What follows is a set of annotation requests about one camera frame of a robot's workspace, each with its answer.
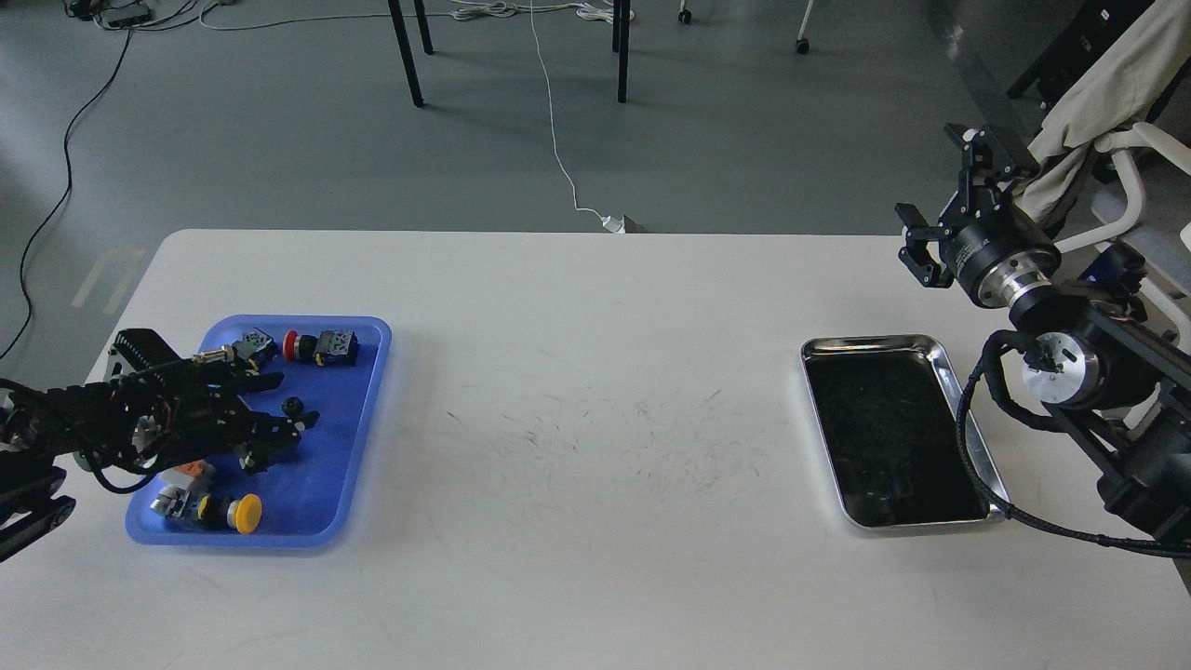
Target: white cable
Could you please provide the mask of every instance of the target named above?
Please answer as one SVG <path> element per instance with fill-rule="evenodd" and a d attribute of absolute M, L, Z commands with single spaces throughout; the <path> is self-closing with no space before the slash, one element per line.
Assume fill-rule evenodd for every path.
<path fill-rule="evenodd" d="M 545 12 L 559 12 L 562 10 L 574 10 L 575 15 L 584 19 L 585 21 L 604 21 L 612 23 L 612 2 L 611 0 L 603 0 L 605 7 L 597 7 L 591 2 L 565 2 L 561 5 L 542 5 L 541 7 L 535 6 L 532 1 L 529 5 L 520 5 L 518 2 L 476 2 L 474 0 L 450 0 L 455 5 L 464 5 L 459 10 L 453 10 L 450 15 L 457 21 L 469 21 L 472 19 L 478 19 L 481 17 L 495 17 L 498 19 L 507 19 L 516 17 L 517 14 L 537 14 Z M 631 21 L 636 12 L 629 12 L 629 20 Z"/>
<path fill-rule="evenodd" d="M 550 89 L 550 73 L 545 70 L 545 60 L 542 58 L 542 42 L 537 38 L 537 25 L 534 24 L 534 14 L 536 13 L 537 12 L 534 10 L 534 0 L 529 0 L 529 27 L 534 31 L 534 46 L 537 49 L 537 62 L 542 63 L 542 75 L 545 77 L 545 101 L 550 109 L 550 143 L 554 146 L 554 159 L 559 162 L 559 169 L 562 170 L 562 175 L 570 182 L 570 200 L 575 211 L 591 212 L 598 215 L 606 226 L 611 220 L 611 217 L 605 217 L 591 207 L 579 206 L 579 189 L 575 187 L 575 180 L 570 179 L 570 173 L 567 171 L 566 165 L 562 164 L 562 156 L 559 155 L 559 136 L 554 130 L 554 92 Z"/>
<path fill-rule="evenodd" d="M 305 21 L 330 21 L 330 20 L 336 20 L 336 19 L 381 19 L 381 18 L 387 19 L 387 18 L 392 17 L 392 14 L 336 14 L 333 17 L 308 17 L 308 18 L 304 18 L 304 19 L 285 19 L 285 20 L 280 20 L 280 21 L 273 21 L 273 23 L 260 24 L 260 25 L 238 25 L 238 26 L 218 26 L 218 25 L 211 25 L 207 21 L 205 21 L 204 19 L 206 18 L 206 15 L 208 13 L 211 13 L 211 10 L 214 10 L 218 6 L 219 6 L 219 2 L 216 1 L 216 2 L 212 2 L 212 4 L 207 5 L 206 7 L 202 8 L 201 12 L 199 12 L 199 24 L 202 27 L 207 27 L 207 29 L 211 29 L 211 30 L 222 30 L 222 31 L 258 30 L 258 29 L 262 29 L 262 27 L 274 27 L 274 26 L 279 26 L 279 25 L 298 24 L 298 23 L 305 23 Z M 404 14 L 405 18 L 413 18 L 414 15 L 416 14 Z M 428 17 L 449 17 L 450 13 L 438 12 L 438 13 L 432 13 L 432 14 L 426 14 L 426 15 Z"/>

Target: beige cloth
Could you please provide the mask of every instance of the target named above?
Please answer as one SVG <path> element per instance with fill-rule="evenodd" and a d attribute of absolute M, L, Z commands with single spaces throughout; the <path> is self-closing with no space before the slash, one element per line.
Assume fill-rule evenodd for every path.
<path fill-rule="evenodd" d="M 1042 121 L 1030 152 L 1042 174 L 1019 187 L 1016 203 L 1042 227 L 1066 215 L 1083 186 L 1096 138 L 1143 120 L 1191 57 L 1191 0 L 1158 0 L 1064 94 Z"/>

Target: chair leg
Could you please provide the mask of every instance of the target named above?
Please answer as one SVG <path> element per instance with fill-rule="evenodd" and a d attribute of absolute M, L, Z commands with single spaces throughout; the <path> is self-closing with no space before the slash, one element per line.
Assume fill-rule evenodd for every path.
<path fill-rule="evenodd" d="M 418 32 L 422 33 L 422 50 L 426 55 L 434 55 L 435 45 L 430 42 L 430 24 L 426 21 L 426 4 L 423 0 L 413 0 L 413 12 L 418 14 Z"/>
<path fill-rule="evenodd" d="M 410 96 L 413 106 L 425 105 L 422 99 L 422 84 L 418 83 L 418 70 L 413 67 L 413 51 L 410 49 L 410 36 L 405 32 L 405 19 L 401 18 L 401 0 L 388 0 L 388 13 L 393 17 L 393 30 L 397 31 L 397 45 L 401 50 L 401 64 L 405 65 L 405 80 L 410 83 Z"/>
<path fill-rule="evenodd" d="M 616 99 L 624 102 L 629 92 L 629 17 L 632 11 L 631 0 L 621 0 L 621 68 L 617 76 Z"/>

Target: orange component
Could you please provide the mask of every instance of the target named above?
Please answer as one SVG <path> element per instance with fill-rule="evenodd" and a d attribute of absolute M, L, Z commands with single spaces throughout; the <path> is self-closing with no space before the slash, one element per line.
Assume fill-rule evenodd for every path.
<path fill-rule="evenodd" d="M 174 467 L 174 470 L 186 475 L 187 477 L 200 477 L 202 475 L 204 461 L 192 461 L 191 463 L 183 463 L 182 465 Z"/>

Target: cable bundle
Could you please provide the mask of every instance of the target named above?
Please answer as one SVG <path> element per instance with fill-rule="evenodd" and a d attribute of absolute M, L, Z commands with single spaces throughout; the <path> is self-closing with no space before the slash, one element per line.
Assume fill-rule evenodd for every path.
<path fill-rule="evenodd" d="M 612 2 L 603 0 L 603 6 L 591 2 L 566 2 L 562 5 L 520 5 L 517 2 L 473 2 L 470 0 L 451 0 L 456 5 L 464 5 L 457 10 L 451 10 L 450 15 L 457 21 L 469 21 L 482 17 L 495 17 L 507 19 L 517 14 L 540 14 L 545 12 L 559 12 L 562 10 L 574 10 L 575 14 L 585 21 L 612 23 Z M 634 12 L 629 12 L 629 20 L 632 20 Z"/>

